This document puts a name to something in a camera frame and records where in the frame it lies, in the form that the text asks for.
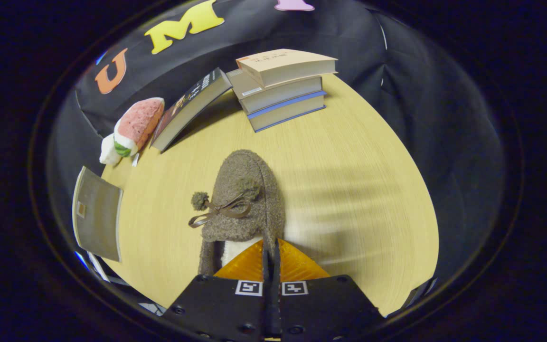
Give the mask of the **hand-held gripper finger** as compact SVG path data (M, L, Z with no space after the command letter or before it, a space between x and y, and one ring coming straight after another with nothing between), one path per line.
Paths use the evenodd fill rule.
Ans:
M383 322L349 275L329 275L282 239L273 269L273 331L283 342L359 342Z
M273 268L260 244L226 265L240 275L193 277L161 318L192 341L262 342Z

